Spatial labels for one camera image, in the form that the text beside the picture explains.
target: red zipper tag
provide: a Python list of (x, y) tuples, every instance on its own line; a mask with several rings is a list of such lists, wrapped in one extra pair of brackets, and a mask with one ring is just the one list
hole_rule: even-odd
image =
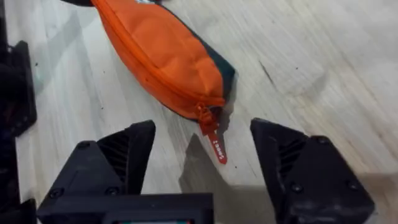
[(215, 131), (218, 129), (217, 119), (203, 103), (199, 103), (197, 108), (199, 112), (199, 125), (203, 135), (209, 137), (211, 146), (214, 149), (218, 161), (222, 164), (226, 164), (228, 160), (226, 157), (226, 152), (215, 133)]
[(210, 133), (208, 135), (208, 137), (210, 139), (211, 146), (213, 146), (214, 152), (216, 153), (218, 161), (222, 164), (226, 164), (228, 161), (228, 158), (226, 157), (225, 150), (221, 146), (216, 133)]

